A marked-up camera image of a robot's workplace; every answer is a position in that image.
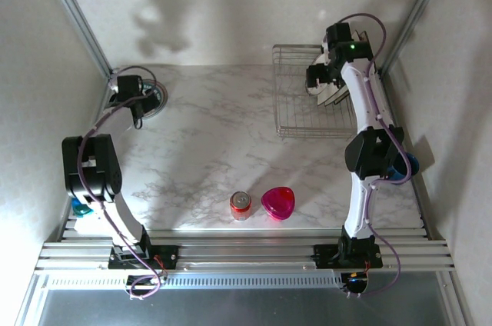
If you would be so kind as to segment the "square white plate black rim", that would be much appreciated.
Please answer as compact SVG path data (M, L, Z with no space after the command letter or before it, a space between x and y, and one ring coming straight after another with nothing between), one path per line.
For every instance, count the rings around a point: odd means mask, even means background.
M334 102L338 98L340 89L336 85L328 85L317 95L317 105L325 105Z

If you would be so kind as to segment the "dark blue cup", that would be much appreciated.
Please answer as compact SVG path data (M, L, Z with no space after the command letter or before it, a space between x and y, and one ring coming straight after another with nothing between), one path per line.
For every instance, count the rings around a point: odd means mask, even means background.
M411 168L411 177L415 176L420 169L419 161L411 153L406 153L407 160ZM399 185L407 176L407 165L401 155L398 155L393 164L387 169L387 179L392 182L397 182Z

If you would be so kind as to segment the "blue and green plastic cup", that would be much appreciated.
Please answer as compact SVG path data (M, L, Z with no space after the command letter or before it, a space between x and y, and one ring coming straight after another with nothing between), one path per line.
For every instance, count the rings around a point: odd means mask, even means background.
M94 213L89 205L81 203L77 198L71 199L71 209L77 218L83 218Z

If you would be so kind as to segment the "white packet blue print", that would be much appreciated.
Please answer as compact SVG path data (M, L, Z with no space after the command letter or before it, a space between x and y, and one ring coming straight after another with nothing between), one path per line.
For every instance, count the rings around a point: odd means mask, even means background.
M80 235L97 237L111 237L113 232L107 220L94 212L77 218L74 230Z

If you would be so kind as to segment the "red soda can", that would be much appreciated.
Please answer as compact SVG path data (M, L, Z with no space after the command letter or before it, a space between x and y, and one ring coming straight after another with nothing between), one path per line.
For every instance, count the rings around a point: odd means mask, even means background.
M251 216L251 196L245 191L236 191L230 197L231 214L235 221L245 221Z

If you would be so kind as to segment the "pink heart-shaped plastic container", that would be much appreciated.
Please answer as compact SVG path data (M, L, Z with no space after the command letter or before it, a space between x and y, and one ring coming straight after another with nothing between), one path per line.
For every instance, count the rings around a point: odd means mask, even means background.
M289 187L272 188L262 195L261 204L271 218L284 221L294 212L295 195Z

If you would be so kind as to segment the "black round module blue light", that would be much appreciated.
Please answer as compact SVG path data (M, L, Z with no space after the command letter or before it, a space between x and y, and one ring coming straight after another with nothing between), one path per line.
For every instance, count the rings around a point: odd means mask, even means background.
M346 294L360 295L368 285L368 276L365 271L341 273L341 290Z

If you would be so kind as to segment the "grey metal sheet panel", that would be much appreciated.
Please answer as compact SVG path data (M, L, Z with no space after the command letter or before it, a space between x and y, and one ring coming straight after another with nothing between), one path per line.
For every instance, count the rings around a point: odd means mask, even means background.
M335 289L47 290L15 326L468 326L431 288L348 297Z

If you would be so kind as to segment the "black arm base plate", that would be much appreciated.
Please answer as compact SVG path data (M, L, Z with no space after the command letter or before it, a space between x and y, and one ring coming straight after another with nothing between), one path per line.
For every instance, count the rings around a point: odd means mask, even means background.
M138 257L150 268L174 270L179 257L179 247L176 245L157 245L142 251L141 248L133 247ZM126 247L115 246L111 250L108 259L109 269L146 269Z
M377 244L355 249L342 248L338 244L316 244L311 258L316 269L383 268Z

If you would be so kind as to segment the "aluminium extrusion base frame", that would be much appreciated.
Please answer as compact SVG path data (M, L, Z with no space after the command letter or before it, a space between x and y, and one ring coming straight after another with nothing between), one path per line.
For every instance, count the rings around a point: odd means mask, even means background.
M315 245L337 242L338 229L151 230L154 245L177 245L178 272L314 271ZM431 240L423 228L381 229L383 271L454 271L447 242ZM61 241L46 242L35 272L108 269L111 241L68 229Z

